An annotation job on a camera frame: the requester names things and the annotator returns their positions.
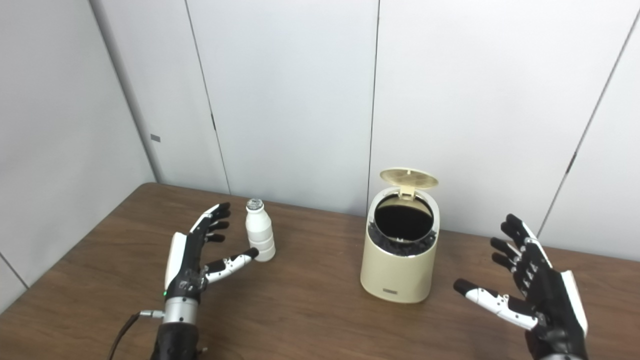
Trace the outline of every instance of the beige trash can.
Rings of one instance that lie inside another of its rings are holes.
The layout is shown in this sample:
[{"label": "beige trash can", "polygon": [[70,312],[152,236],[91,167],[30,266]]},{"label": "beige trash can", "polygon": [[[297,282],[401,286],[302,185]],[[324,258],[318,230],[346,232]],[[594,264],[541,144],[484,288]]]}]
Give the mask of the beige trash can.
[{"label": "beige trash can", "polygon": [[410,168],[390,168],[380,177],[394,186],[371,202],[360,282],[381,299],[420,302],[431,290],[440,230],[438,204],[421,190],[438,181]]}]

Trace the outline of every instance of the palm of robotic hand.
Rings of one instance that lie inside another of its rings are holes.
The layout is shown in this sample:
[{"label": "palm of robotic hand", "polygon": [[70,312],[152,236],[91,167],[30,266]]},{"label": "palm of robotic hand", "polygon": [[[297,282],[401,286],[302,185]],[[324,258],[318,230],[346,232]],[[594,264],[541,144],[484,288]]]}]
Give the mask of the palm of robotic hand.
[{"label": "palm of robotic hand", "polygon": [[509,214],[501,229],[515,246],[492,238],[491,246],[501,251],[493,253],[492,259],[511,272],[525,300],[499,295],[464,279],[458,279],[454,289],[524,328],[535,360],[588,360],[587,320],[573,273],[554,270],[538,239],[516,216]]}]

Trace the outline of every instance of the open lid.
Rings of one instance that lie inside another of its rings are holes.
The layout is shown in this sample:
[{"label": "open lid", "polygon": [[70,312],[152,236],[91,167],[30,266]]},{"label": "open lid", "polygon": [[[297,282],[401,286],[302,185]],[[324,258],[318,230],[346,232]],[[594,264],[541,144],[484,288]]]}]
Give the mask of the open lid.
[{"label": "open lid", "polygon": [[400,186],[400,197],[415,197],[415,189],[428,189],[438,185],[438,180],[424,171],[395,167],[380,172],[382,180]]}]

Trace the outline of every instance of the plastic bottle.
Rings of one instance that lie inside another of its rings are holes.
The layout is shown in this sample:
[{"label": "plastic bottle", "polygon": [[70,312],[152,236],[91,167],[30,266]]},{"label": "plastic bottle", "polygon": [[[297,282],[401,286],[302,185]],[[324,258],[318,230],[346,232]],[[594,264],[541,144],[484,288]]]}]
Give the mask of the plastic bottle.
[{"label": "plastic bottle", "polygon": [[251,199],[246,203],[246,233],[249,237],[249,245],[260,251],[256,261],[269,261],[276,254],[276,245],[273,241],[273,228],[271,219],[264,211],[264,203],[260,199]]}]

